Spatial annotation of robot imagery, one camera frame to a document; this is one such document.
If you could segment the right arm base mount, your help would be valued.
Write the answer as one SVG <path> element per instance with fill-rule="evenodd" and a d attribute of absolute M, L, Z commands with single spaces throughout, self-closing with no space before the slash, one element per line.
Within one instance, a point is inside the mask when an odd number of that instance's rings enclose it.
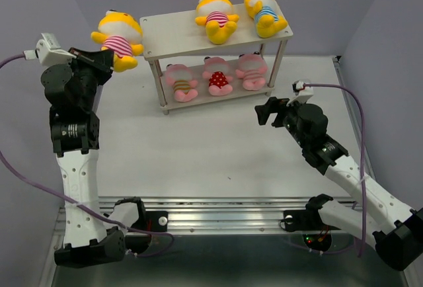
<path fill-rule="evenodd" d="M 319 215 L 319 211 L 329 203 L 340 204 L 341 207 L 345 208 L 345 205 L 334 200 L 333 197 L 320 194 L 311 197 L 304 208 L 284 210 L 282 217 L 278 220 L 278 225 L 282 230 L 290 233 L 297 231 L 326 231 L 327 229 L 338 230 L 337 227 L 325 224 Z"/>

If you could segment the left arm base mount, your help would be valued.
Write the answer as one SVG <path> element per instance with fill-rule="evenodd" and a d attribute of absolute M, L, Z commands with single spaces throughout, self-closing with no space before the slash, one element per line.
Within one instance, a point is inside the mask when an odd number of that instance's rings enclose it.
<path fill-rule="evenodd" d="M 167 231 L 169 213 L 165 210 L 147 210 L 140 197 L 125 198 L 125 203 L 134 203 L 138 210 L 138 219 L 133 228 L 164 233 Z"/>

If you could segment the pink frog toy orange stripes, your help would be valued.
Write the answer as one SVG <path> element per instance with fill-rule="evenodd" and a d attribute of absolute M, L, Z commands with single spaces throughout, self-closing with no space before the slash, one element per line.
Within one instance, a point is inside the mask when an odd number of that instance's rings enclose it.
<path fill-rule="evenodd" d="M 191 69 L 183 64 L 167 65 L 165 81 L 172 88 L 176 102 L 187 103 L 198 96 L 198 81 L 193 78 Z"/>

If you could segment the yellow toy blue striped shirt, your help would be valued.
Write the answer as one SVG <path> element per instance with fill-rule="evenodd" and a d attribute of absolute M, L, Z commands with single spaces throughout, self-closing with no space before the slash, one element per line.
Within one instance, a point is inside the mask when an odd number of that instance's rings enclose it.
<path fill-rule="evenodd" d="M 247 14 L 254 21 L 256 33 L 269 38 L 288 26 L 288 21 L 276 12 L 276 0 L 243 0 Z"/>

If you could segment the yellow toy pink stripes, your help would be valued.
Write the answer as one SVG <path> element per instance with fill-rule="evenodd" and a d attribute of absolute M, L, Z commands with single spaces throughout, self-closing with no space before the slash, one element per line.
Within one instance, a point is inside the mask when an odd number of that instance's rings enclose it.
<path fill-rule="evenodd" d="M 137 57 L 144 51 L 140 24 L 130 14 L 113 9 L 100 20 L 97 31 L 91 32 L 91 40 L 101 50 L 114 52 L 113 70 L 119 73 L 137 67 Z"/>

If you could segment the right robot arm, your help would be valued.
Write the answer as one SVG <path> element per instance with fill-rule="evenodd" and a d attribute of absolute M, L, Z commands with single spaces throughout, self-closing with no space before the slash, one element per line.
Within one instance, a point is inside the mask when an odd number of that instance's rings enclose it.
<path fill-rule="evenodd" d="M 269 113 L 276 114 L 272 126 L 285 128 L 305 161 L 362 207 L 357 212 L 328 196 L 316 196 L 304 211 L 308 226 L 327 224 L 362 239 L 397 271 L 422 255 L 422 210 L 401 202 L 362 171 L 347 149 L 328 135 L 328 118 L 319 106 L 274 97 L 269 103 Z"/>

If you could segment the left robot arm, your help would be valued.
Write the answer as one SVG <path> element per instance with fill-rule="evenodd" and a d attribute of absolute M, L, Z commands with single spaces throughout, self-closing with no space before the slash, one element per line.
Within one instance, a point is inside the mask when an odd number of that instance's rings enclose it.
<path fill-rule="evenodd" d="M 172 235 L 165 228 L 152 231 L 154 221 L 139 197 L 117 201 L 109 216 L 100 213 L 96 179 L 100 120 L 95 104 L 99 87 L 112 77 L 114 53 L 71 48 L 62 56 L 40 79 L 50 103 L 50 137 L 65 202 L 65 235 L 54 261 L 69 268 L 118 262 L 129 252 L 127 233 L 148 240 Z"/>

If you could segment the pink frog toy striped shirt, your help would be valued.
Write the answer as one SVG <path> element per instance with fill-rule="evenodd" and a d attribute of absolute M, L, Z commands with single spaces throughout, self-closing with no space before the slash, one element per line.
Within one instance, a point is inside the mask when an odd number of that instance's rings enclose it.
<path fill-rule="evenodd" d="M 247 91 L 258 91 L 266 84 L 268 66 L 259 52 L 242 54 L 238 58 L 235 74 Z"/>

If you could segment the yellow toy red stripes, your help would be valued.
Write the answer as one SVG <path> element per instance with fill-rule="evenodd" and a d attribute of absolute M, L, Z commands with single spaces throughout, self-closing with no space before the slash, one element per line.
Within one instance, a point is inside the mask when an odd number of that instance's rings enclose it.
<path fill-rule="evenodd" d="M 215 45 L 226 43 L 237 29 L 239 15 L 230 0 L 199 0 L 195 23 L 204 26 L 208 40 Z"/>

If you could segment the pink frog toy polka-dot dress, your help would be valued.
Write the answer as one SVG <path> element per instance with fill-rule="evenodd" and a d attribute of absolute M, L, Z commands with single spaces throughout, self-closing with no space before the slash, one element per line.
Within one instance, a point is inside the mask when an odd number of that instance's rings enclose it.
<path fill-rule="evenodd" d="M 228 77 L 229 64 L 219 57 L 204 58 L 204 70 L 202 77 L 208 80 L 208 92 L 211 96 L 222 97 L 230 94 L 233 87 L 230 84 L 231 77 Z"/>

